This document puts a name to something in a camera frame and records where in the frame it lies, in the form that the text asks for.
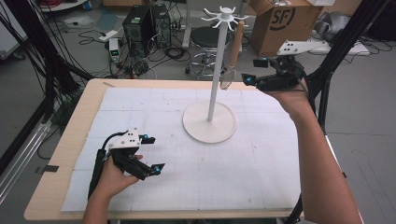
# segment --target wire bundle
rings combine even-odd
[[[57,7],[62,0],[40,0],[40,7]]]

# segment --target white paper sheet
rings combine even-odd
[[[207,145],[182,124],[185,109],[209,90],[108,89],[78,158],[62,211],[83,211],[96,151],[113,133],[136,127],[156,138],[138,154],[163,172],[132,185],[111,211],[292,208],[300,194],[297,135],[279,103],[260,91],[219,91],[235,113],[227,141]]]

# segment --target human hand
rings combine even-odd
[[[304,80],[302,80],[302,85],[306,88]],[[297,85],[286,91],[266,91],[265,94],[277,99],[283,109],[289,113],[290,117],[296,119],[307,112],[312,112],[307,93],[304,91],[302,85]]]
[[[136,157],[139,160],[143,158],[141,155],[136,155]],[[114,195],[120,193],[137,181],[139,181],[139,179],[133,175],[125,176],[122,171],[114,165],[113,158],[110,156],[106,160],[99,183],[94,192],[104,197],[112,198]]]

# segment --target cardboard box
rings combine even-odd
[[[272,0],[250,0],[257,13],[250,44],[259,57],[276,56],[286,40],[306,41],[323,7],[313,7],[305,0],[289,0],[277,6]]]
[[[149,0],[103,0],[105,7],[132,7],[134,5],[146,6]]]

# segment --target desktop computer tower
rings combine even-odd
[[[149,6],[133,6],[122,23],[131,55],[145,58],[149,55],[149,41],[155,36]]]
[[[157,46],[159,49],[171,47],[171,19],[165,4],[151,6],[152,18],[157,35]]]

